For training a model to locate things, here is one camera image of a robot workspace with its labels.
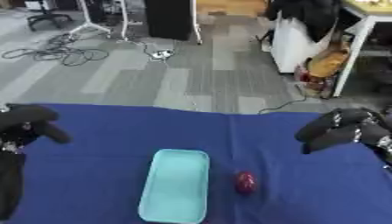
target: power strip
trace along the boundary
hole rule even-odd
[[[167,60],[174,54],[171,50],[156,51],[151,54],[153,60]]]

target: plastic tray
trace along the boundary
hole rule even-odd
[[[139,204],[145,221],[200,223],[207,211],[209,157],[200,150],[154,155]]]

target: floor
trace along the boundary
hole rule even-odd
[[[30,32],[25,13],[1,11],[0,53],[23,46],[41,46],[45,40],[82,23],[78,20],[57,31],[43,23]],[[142,38],[149,51],[174,49],[167,63],[150,61],[134,43],[91,38],[76,42],[80,48],[99,48],[110,55],[105,60],[67,67],[58,61],[34,61],[30,57],[0,59],[1,102],[60,102],[102,105],[157,106],[206,112],[255,114],[302,96],[290,76],[280,76],[267,52],[261,52],[254,36],[263,34],[265,19],[235,16],[203,16],[203,45],[194,38],[175,42]],[[145,28],[133,26],[130,36],[145,36]],[[345,97],[322,101],[308,99],[279,111],[325,112],[337,107],[378,109],[388,94],[372,94],[369,82],[353,75]]]

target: apple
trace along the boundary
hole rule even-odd
[[[256,178],[248,171],[240,171],[235,175],[235,190],[240,194],[250,194],[256,190]]]

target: blue tablecloth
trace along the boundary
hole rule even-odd
[[[392,221],[392,178],[371,150],[348,144],[301,154],[294,133],[316,114],[51,107],[73,142],[57,145],[42,137],[25,149],[24,197],[7,223],[144,223],[137,206],[159,149],[208,153],[210,224]],[[235,193],[238,171],[256,175],[256,193]]]

